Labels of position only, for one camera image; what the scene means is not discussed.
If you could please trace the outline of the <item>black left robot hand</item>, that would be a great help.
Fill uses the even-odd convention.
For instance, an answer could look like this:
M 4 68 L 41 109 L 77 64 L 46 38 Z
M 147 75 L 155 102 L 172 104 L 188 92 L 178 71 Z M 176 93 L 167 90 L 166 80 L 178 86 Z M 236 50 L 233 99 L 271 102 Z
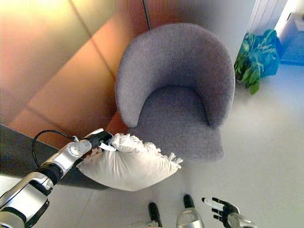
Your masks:
M 105 131 L 103 128 L 97 129 L 84 138 L 82 140 L 87 140 L 91 143 L 91 148 L 100 148 L 102 150 L 115 152 L 116 149 L 110 144 L 110 141 L 112 140 L 113 135 L 107 131 Z

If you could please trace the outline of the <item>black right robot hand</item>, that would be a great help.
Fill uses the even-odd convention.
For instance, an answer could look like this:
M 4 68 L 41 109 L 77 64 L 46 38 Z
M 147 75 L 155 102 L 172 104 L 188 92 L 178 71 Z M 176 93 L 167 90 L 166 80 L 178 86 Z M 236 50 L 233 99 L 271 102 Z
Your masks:
M 238 207 L 215 197 L 212 197 L 212 199 L 202 198 L 201 200 L 211 207 L 211 211 L 215 213 L 215 215 L 213 215 L 214 219 L 222 222 L 225 228 L 234 227 L 229 223 L 228 216 L 232 213 L 240 214 Z

